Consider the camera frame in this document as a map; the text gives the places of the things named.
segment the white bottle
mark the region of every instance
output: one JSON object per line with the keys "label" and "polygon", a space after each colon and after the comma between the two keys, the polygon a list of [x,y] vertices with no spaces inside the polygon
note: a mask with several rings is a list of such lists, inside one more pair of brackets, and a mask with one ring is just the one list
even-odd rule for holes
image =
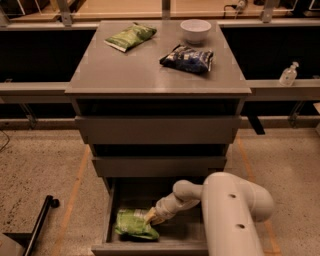
{"label": "white bottle", "polygon": [[294,80],[297,77],[297,71],[296,68],[299,67],[299,63],[298,62],[292,62],[292,65],[290,66],[290,68],[286,68],[281,77],[280,77],[280,84],[283,86],[291,86],[294,82]]}

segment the black stand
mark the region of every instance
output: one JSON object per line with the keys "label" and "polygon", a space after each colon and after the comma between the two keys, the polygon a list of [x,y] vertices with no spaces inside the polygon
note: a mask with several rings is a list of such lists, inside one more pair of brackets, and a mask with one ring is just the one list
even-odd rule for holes
{"label": "black stand", "polygon": [[255,130],[256,134],[258,134],[258,135],[266,134],[263,129],[263,126],[257,116],[251,115],[251,116],[248,116],[248,119],[249,119],[249,122],[250,122],[252,128]]}
{"label": "black stand", "polygon": [[17,243],[26,248],[23,256],[30,256],[40,234],[42,225],[46,219],[49,208],[57,208],[59,205],[60,203],[58,199],[53,199],[53,196],[48,195],[43,203],[41,212],[38,216],[36,224],[34,225],[32,233],[4,233],[4,235],[15,240]]}

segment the green snack bag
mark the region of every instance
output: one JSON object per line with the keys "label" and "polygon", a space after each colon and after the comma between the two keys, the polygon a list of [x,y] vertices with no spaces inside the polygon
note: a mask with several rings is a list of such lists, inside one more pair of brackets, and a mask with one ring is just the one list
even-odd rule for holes
{"label": "green snack bag", "polygon": [[144,209],[120,209],[117,214],[116,233],[148,240],[158,239],[158,232],[150,224],[146,224],[144,220],[147,213],[148,210]]}
{"label": "green snack bag", "polygon": [[122,32],[105,39],[105,43],[122,52],[150,39],[157,32],[156,28],[134,23]]}

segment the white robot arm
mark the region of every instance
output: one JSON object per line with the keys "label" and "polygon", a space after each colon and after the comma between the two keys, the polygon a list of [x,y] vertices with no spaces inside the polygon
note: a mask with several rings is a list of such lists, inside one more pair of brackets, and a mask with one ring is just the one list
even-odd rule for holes
{"label": "white robot arm", "polygon": [[160,199],[146,221],[159,224],[201,201],[210,256],[263,256],[254,221],[268,219],[274,208],[263,187],[235,175],[219,172],[203,185],[178,181],[173,193]]}

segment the speckled floor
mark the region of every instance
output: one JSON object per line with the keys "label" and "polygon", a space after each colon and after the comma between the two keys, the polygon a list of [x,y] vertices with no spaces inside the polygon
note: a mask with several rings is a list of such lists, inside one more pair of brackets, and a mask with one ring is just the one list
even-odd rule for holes
{"label": "speckled floor", "polygon": [[[108,194],[77,130],[3,131],[0,151],[0,231],[31,232],[46,195],[50,209],[34,256],[93,255],[100,244]],[[7,136],[0,133],[0,148]],[[320,137],[314,128],[238,131],[225,171],[267,188],[276,203],[257,224],[265,255],[316,256],[320,251]]]}

